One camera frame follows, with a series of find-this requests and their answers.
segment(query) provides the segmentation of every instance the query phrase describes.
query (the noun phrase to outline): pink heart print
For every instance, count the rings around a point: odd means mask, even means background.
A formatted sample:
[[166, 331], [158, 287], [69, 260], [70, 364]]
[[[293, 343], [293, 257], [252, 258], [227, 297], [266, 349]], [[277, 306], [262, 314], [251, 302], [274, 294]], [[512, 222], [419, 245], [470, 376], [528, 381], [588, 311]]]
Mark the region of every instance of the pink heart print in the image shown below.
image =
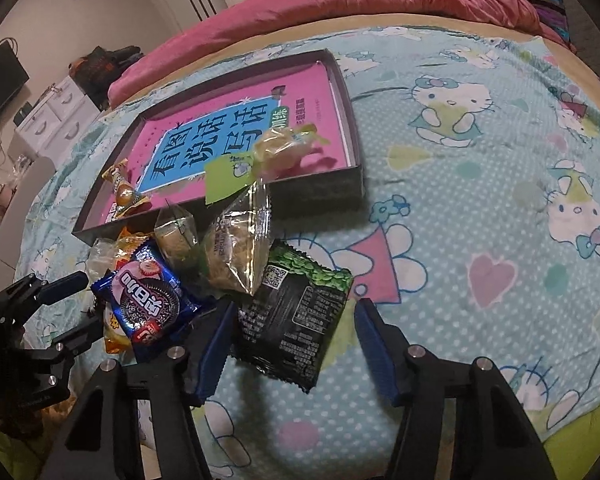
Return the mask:
[[469, 288], [480, 308], [489, 308], [502, 301], [504, 294], [516, 283], [518, 266], [489, 253], [474, 254], [468, 266]]

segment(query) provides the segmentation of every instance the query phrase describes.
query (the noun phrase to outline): pink comforter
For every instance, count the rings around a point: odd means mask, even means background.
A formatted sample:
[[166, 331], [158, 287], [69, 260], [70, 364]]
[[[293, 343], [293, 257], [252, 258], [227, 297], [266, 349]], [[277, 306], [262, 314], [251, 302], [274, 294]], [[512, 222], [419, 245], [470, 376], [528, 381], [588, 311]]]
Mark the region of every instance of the pink comforter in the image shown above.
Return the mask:
[[526, 0], [246, 0], [171, 38], [129, 67], [109, 88], [111, 107], [189, 63], [237, 41], [293, 25], [353, 16], [411, 12], [492, 23], [564, 44]]

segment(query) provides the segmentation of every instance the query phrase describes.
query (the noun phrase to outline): beige wall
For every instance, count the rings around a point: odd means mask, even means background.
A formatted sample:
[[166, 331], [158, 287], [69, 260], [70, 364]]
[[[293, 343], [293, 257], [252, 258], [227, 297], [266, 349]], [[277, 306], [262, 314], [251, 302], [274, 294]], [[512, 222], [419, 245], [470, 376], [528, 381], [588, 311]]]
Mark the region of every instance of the beige wall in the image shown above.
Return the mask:
[[19, 0], [0, 25], [0, 39], [18, 41], [18, 59], [30, 79], [0, 117], [4, 150], [13, 137], [16, 111], [64, 79], [73, 60], [98, 45], [115, 50], [135, 44], [148, 52], [170, 35], [151, 0]]

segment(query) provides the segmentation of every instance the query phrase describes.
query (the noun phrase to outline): silver bolt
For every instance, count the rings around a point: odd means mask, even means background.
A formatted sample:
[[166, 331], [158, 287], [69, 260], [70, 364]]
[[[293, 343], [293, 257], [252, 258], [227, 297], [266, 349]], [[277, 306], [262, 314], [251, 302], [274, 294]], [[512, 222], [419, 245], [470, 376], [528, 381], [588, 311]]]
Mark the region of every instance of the silver bolt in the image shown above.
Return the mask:
[[100, 363], [100, 370], [103, 372], [110, 372], [116, 367], [117, 364], [118, 361], [115, 359], [104, 359], [104, 361]]
[[180, 359], [184, 355], [184, 348], [182, 346], [172, 346], [167, 350], [169, 359]]
[[411, 345], [409, 348], [407, 348], [407, 352], [414, 359], [424, 357], [425, 354], [427, 353], [427, 351], [424, 349], [424, 347], [422, 347], [420, 345]]
[[478, 357], [475, 360], [475, 365], [485, 372], [491, 370], [493, 368], [493, 361], [488, 357]]

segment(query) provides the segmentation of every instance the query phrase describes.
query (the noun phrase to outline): blue gripper pad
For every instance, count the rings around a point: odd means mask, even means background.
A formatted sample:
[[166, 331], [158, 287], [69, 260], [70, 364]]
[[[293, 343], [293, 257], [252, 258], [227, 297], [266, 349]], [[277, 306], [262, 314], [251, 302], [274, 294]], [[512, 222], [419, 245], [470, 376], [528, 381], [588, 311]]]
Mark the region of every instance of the blue gripper pad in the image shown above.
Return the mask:
[[404, 352], [407, 340], [401, 330], [385, 324], [371, 300], [363, 298], [354, 310], [354, 324], [376, 389], [392, 406], [403, 406], [411, 392], [411, 373]]
[[211, 397], [218, 387], [218, 381], [231, 346], [235, 314], [236, 307], [231, 304], [224, 312], [216, 332], [206, 346], [202, 359], [200, 359], [195, 394], [201, 402], [205, 402]]

